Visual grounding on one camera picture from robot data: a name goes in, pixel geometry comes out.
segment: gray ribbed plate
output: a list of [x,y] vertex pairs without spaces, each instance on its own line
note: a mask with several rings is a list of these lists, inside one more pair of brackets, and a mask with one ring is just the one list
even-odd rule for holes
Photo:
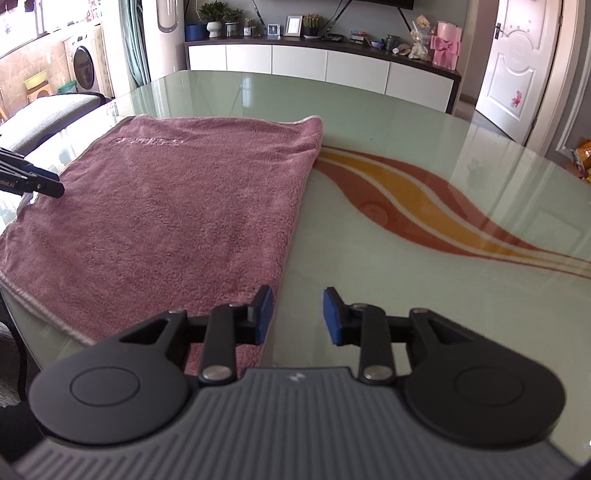
[[38,480],[566,480],[576,466],[548,442],[507,452],[453,445],[391,389],[333,368],[249,369],[201,391],[142,442],[92,450],[46,440],[17,470]]

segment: door handle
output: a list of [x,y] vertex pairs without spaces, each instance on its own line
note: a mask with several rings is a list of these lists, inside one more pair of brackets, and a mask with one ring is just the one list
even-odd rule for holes
[[503,35],[505,34],[502,30],[501,30],[501,23],[497,23],[495,26],[495,40],[499,39],[499,33],[503,33]]

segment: white door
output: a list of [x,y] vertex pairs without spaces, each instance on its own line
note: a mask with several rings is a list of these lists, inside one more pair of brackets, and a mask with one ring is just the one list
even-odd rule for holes
[[476,110],[525,144],[552,67],[561,0],[501,0]]

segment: potted plant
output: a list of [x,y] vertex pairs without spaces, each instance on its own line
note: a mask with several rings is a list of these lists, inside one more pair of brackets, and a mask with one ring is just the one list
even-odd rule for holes
[[323,18],[317,14],[304,15],[304,38],[318,38],[322,27]]
[[238,21],[242,16],[242,10],[240,8],[227,7],[224,12],[223,19],[226,22],[226,36],[235,37],[240,34],[238,29]]
[[209,38],[220,37],[222,35],[222,20],[226,13],[228,5],[226,2],[209,2],[203,4],[199,9],[199,13],[202,15],[204,20],[207,20],[207,31],[209,32]]

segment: pink bow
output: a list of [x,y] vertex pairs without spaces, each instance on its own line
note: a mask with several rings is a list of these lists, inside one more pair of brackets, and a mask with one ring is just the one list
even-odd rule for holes
[[435,35],[431,37],[431,48],[435,50],[433,63],[447,69],[452,68],[455,57],[460,54],[459,42],[443,40]]

